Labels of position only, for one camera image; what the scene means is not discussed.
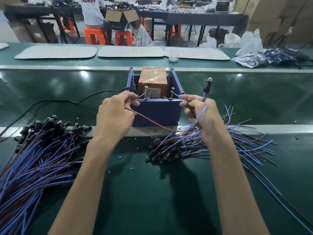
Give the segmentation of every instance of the black power cable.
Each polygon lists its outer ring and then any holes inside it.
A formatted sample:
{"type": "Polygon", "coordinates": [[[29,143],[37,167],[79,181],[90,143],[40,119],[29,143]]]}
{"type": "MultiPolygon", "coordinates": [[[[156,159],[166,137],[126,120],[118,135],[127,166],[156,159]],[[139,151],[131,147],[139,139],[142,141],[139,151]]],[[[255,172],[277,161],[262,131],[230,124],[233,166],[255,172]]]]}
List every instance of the black power cable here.
{"type": "Polygon", "coordinates": [[[123,89],[120,89],[120,90],[102,90],[102,91],[99,91],[99,92],[96,92],[94,94],[91,94],[87,97],[85,97],[84,99],[78,101],[78,102],[74,102],[74,101],[71,101],[71,100],[43,100],[43,101],[39,101],[39,102],[36,102],[34,104],[32,104],[30,107],[28,107],[28,109],[24,112],[24,114],[22,114],[20,117],[18,117],[16,120],[14,120],[12,123],[10,123],[1,133],[0,133],[0,137],[12,126],[14,125],[16,122],[18,122],[21,118],[23,118],[27,112],[35,105],[37,104],[40,104],[40,103],[43,103],[43,102],[65,102],[65,103],[71,103],[71,104],[74,104],[74,105],[78,105],[80,104],[81,102],[85,101],[86,99],[94,96],[94,95],[98,95],[98,94],[101,94],[101,93],[104,93],[104,92],[121,92],[123,90],[132,90],[134,92],[136,92],[137,94],[141,94],[140,91],[136,90],[135,88],[132,88],[132,87],[124,87],[123,89]]]}

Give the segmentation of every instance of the white t-shirt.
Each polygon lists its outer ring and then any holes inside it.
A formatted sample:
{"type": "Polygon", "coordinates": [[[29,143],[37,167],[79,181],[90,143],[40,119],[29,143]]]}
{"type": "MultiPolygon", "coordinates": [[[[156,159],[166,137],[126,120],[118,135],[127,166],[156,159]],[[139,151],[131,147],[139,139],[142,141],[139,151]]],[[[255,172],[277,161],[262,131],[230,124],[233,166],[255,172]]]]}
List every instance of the white t-shirt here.
{"type": "Polygon", "coordinates": [[[102,25],[104,18],[100,7],[105,7],[104,0],[79,0],[86,25],[102,25]]]}

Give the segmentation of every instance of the screw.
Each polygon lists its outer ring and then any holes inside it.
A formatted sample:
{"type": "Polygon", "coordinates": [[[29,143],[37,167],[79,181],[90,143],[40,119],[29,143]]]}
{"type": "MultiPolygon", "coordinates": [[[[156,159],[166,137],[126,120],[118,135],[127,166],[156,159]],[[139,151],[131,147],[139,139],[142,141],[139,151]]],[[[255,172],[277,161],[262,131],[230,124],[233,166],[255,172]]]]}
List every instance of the screw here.
{"type": "Polygon", "coordinates": [[[145,100],[147,99],[147,89],[148,89],[148,86],[145,86],[145,100]]]}
{"type": "Polygon", "coordinates": [[[175,87],[172,87],[172,94],[171,94],[171,100],[173,99],[173,93],[174,93],[175,87]]]}

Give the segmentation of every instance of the metal edge strip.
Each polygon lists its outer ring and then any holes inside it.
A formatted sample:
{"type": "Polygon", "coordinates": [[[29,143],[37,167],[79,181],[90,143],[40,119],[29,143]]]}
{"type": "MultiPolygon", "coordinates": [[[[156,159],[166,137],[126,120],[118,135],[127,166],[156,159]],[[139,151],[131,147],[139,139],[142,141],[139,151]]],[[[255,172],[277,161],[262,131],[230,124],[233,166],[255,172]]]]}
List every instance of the metal edge strip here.
{"type": "MultiPolygon", "coordinates": [[[[248,127],[253,127],[254,131],[266,134],[302,134],[302,133],[313,133],[313,124],[283,124],[283,125],[246,125],[248,127]]],[[[171,129],[177,129],[180,126],[168,127],[171,129]]],[[[92,130],[88,132],[85,137],[92,137],[94,135],[95,126],[92,130]]],[[[0,132],[2,132],[5,127],[0,127],[0,132]]],[[[10,127],[3,135],[3,138],[13,138],[19,136],[19,132],[22,127],[10,127]]],[[[248,129],[240,128],[240,132],[245,134],[258,134],[257,132],[250,131],[248,129]]],[[[161,136],[167,135],[168,131],[161,127],[132,127],[127,137],[141,137],[141,136],[161,136]]]]}
{"type": "MultiPolygon", "coordinates": [[[[119,66],[41,66],[41,65],[0,65],[0,70],[62,70],[62,71],[128,71],[130,67],[119,66]]],[[[133,67],[141,71],[142,67],[133,67]]],[[[241,69],[241,68],[180,68],[176,72],[219,72],[219,73],[313,73],[313,69],[241,69]]]]}

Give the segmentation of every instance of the plastic cup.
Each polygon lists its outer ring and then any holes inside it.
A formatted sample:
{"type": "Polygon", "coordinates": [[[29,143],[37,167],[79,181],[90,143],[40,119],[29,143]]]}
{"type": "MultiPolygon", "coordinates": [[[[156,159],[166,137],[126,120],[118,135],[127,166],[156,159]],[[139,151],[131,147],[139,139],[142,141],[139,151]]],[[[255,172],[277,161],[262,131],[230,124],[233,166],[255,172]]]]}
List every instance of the plastic cup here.
{"type": "Polygon", "coordinates": [[[170,51],[168,53],[168,60],[173,63],[178,62],[179,54],[180,48],[170,48],[170,51]]]}

